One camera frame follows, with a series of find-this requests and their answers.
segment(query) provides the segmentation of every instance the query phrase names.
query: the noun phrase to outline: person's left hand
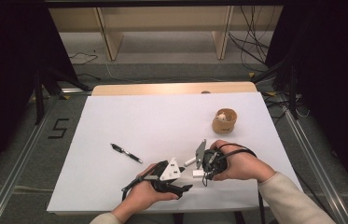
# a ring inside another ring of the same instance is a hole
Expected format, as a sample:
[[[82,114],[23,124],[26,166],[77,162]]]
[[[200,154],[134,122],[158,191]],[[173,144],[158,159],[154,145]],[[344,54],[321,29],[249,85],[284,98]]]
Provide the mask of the person's left hand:
[[[139,175],[143,175],[154,165],[155,164],[149,165]],[[177,200],[178,198],[176,194],[171,192],[161,193],[155,191],[151,183],[144,180],[132,188],[127,198],[112,211],[112,214],[115,215],[121,223],[124,223],[130,216],[147,209],[153,203]]]

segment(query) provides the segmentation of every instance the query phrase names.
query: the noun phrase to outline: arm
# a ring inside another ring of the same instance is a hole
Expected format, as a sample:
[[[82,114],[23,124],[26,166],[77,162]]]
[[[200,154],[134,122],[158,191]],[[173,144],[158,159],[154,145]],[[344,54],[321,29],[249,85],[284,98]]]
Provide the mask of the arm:
[[[258,186],[279,223],[334,223],[285,175],[276,173]]]
[[[227,142],[217,140],[211,148],[219,148]],[[220,150],[227,154],[241,149],[224,146]],[[279,223],[334,223],[307,195],[285,175],[275,172],[270,165],[248,153],[227,157],[226,171],[215,175],[214,180],[256,179],[259,191],[269,204]]]
[[[141,174],[143,175],[147,170],[153,167],[149,165]],[[101,214],[96,217],[91,224],[120,224],[127,221],[133,214],[143,211],[150,207],[153,203],[159,201],[176,200],[176,194],[167,192],[156,192],[151,186],[150,182],[142,181],[132,188],[126,199],[120,203],[111,213]]]

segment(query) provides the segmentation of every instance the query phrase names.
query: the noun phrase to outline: small basket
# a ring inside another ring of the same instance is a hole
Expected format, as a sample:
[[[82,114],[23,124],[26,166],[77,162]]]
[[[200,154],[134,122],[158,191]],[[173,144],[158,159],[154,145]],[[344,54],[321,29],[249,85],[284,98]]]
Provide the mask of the small basket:
[[[218,116],[224,113],[225,120],[219,119]],[[212,128],[215,133],[231,133],[234,130],[235,122],[237,121],[237,113],[229,108],[222,108],[216,112],[212,121]]]

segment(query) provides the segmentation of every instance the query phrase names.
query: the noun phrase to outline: hand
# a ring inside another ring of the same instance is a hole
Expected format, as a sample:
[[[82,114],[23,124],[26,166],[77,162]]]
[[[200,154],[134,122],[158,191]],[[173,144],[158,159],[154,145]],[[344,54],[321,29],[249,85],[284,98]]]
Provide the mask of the hand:
[[[219,148],[228,142],[223,140],[215,141],[210,148]],[[238,146],[223,146],[220,150],[227,154],[237,149]],[[225,179],[256,179],[258,182],[264,182],[275,175],[275,171],[265,163],[249,153],[237,153],[227,157],[228,167],[220,174],[214,175],[213,180]]]
[[[154,165],[155,164],[149,165],[139,175],[143,175]],[[112,214],[115,215],[115,217],[118,218],[121,223],[124,223],[130,216],[147,209],[153,203],[159,201],[177,200],[178,198],[179,197],[176,194],[171,192],[156,192],[149,181],[142,181],[132,188],[126,199],[112,211]]]

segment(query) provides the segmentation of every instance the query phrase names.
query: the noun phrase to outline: printed number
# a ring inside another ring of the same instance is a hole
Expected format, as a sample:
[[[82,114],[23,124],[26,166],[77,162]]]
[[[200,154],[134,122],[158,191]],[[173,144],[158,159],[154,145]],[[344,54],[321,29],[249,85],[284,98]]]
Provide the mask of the printed number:
[[[63,121],[63,120],[69,120],[69,119],[57,119],[55,121],[54,127],[52,128],[52,131],[62,131],[60,136],[49,136],[49,139],[57,139],[57,138],[63,138],[63,136],[66,133],[67,128],[57,128],[58,122]]]

